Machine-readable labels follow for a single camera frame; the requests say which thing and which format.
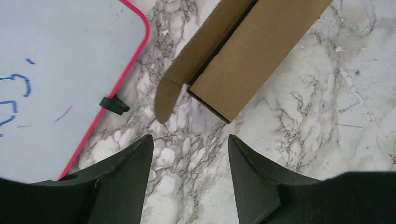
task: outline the pink whiteboard frame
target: pink whiteboard frame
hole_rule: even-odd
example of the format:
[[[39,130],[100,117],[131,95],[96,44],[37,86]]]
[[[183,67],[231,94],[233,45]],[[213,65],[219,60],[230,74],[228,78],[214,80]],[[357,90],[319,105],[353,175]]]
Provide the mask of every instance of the pink whiteboard frame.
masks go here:
[[[134,53],[134,55],[132,56],[131,60],[129,61],[129,63],[127,64],[127,66],[125,67],[124,71],[121,73],[120,78],[117,80],[115,86],[113,87],[113,89],[111,90],[110,94],[108,95],[108,98],[113,98],[113,96],[116,94],[118,88],[120,87],[122,81],[124,80],[125,76],[127,75],[127,73],[129,72],[129,70],[131,69],[132,65],[135,63],[137,57],[139,56],[139,54],[141,53],[141,51],[143,50],[144,46],[147,43],[147,40],[149,39],[149,34],[150,34],[150,25],[149,25],[149,21],[147,20],[146,16],[144,15],[143,12],[141,12],[136,6],[134,6],[132,3],[130,3],[128,0],[119,0],[121,3],[123,3],[125,6],[127,6],[128,8],[130,8],[133,12],[135,12],[143,21],[144,23],[144,27],[145,27],[145,33],[144,33],[144,38],[141,41],[138,49],[136,50],[136,52]],[[103,113],[105,112],[105,109],[102,107],[98,114],[95,116],[92,124],[89,126],[87,132],[85,133],[84,137],[82,138],[82,140],[80,141],[79,145],[77,146],[77,149],[74,151],[73,155],[71,156],[69,162],[66,164],[66,167],[64,168],[63,172],[60,174],[59,179],[61,179],[62,177],[64,177],[67,174],[67,171],[70,169],[70,167],[72,166],[74,160],[76,159],[76,157],[78,156],[78,154],[80,153],[81,149],[83,148],[84,144],[86,143],[86,141],[89,138],[89,135],[92,133],[93,129],[95,128],[95,126],[97,125],[99,119],[102,117]]]

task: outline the black plastic clip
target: black plastic clip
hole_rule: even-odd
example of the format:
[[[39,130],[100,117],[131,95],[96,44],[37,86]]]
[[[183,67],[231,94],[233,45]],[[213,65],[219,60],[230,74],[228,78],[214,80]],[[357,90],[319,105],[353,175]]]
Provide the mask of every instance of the black plastic clip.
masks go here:
[[[120,100],[117,95],[114,95],[112,99],[103,97],[103,100],[99,105],[106,110],[114,112],[118,115],[122,115],[124,112],[129,111],[129,106]]]

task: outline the whiteboard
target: whiteboard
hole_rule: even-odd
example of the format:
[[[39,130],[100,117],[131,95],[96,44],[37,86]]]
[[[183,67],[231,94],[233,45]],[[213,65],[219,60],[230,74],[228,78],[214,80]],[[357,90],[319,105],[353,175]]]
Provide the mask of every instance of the whiteboard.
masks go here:
[[[148,33],[127,0],[1,0],[0,177],[63,176]]]

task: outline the brown cardboard box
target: brown cardboard box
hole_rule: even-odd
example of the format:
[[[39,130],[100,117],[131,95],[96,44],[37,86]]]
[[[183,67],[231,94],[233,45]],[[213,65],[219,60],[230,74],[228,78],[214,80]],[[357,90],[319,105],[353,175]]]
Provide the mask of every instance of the brown cardboard box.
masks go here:
[[[331,0],[222,0],[167,70],[155,114],[165,123],[183,84],[231,122]]]

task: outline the white marble table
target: white marble table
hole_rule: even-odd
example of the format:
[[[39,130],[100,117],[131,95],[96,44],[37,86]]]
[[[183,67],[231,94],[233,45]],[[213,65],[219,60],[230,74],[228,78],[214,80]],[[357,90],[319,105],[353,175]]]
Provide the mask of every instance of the white marble table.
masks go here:
[[[119,91],[128,114],[106,113],[73,170],[152,134],[143,224],[236,224],[226,140],[304,175],[395,170],[396,1],[335,0],[229,125],[187,94],[170,121],[153,113],[159,79],[219,0],[131,0],[151,41]]]

